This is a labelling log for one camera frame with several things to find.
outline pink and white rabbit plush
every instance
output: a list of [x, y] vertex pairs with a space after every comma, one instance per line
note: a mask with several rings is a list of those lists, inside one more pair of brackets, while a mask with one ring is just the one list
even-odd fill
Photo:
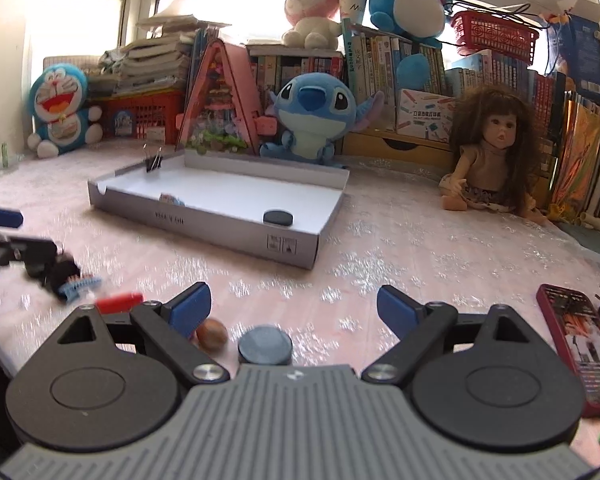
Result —
[[331, 18], [339, 7], [339, 0], [286, 0], [286, 18], [294, 28], [282, 35], [282, 43], [295, 48], [335, 50], [342, 29]]

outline silver screw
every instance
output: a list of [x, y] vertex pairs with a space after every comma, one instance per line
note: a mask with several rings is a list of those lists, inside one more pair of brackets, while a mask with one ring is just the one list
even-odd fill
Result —
[[398, 368], [387, 364], [371, 365], [366, 374], [375, 381], [390, 381], [397, 377]]
[[224, 370], [218, 365], [206, 363], [193, 369], [193, 376], [199, 381], [213, 382], [224, 375]]

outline brown long hair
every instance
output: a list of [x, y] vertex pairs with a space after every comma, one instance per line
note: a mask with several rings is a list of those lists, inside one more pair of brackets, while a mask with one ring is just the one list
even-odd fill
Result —
[[480, 144], [487, 118], [491, 115], [516, 116], [516, 140], [507, 149], [507, 180], [502, 189], [504, 205], [521, 211], [525, 193], [530, 192], [530, 174], [538, 162], [538, 145], [533, 131], [533, 112], [507, 88], [482, 86], [471, 89], [456, 101], [449, 134], [453, 168], [460, 160], [460, 146]]

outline stitch's nose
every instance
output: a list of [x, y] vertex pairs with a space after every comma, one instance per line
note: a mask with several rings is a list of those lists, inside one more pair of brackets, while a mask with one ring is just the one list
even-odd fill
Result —
[[307, 112], [313, 112], [327, 102], [327, 92], [318, 86], [305, 86], [298, 92], [298, 101]]

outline blue plush toy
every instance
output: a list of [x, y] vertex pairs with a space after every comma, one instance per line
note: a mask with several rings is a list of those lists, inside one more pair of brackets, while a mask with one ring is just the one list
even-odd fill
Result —
[[40, 158], [51, 158], [99, 142], [102, 127], [90, 123], [100, 119], [102, 110], [97, 106], [82, 110], [86, 98], [87, 78], [82, 70], [70, 64], [47, 68], [29, 95], [35, 124], [27, 139], [29, 148]]
[[282, 145], [266, 142], [261, 156], [333, 164], [333, 141], [350, 131], [362, 131], [380, 113], [384, 94], [376, 92], [360, 105], [347, 86], [332, 75], [311, 72], [293, 78], [276, 96], [273, 112], [287, 128]]
[[[452, 4], [453, 0], [369, 0], [368, 8], [379, 30], [442, 48], [436, 38], [445, 30]], [[429, 62], [422, 54], [408, 56], [396, 76], [400, 88], [421, 90], [429, 80]]]

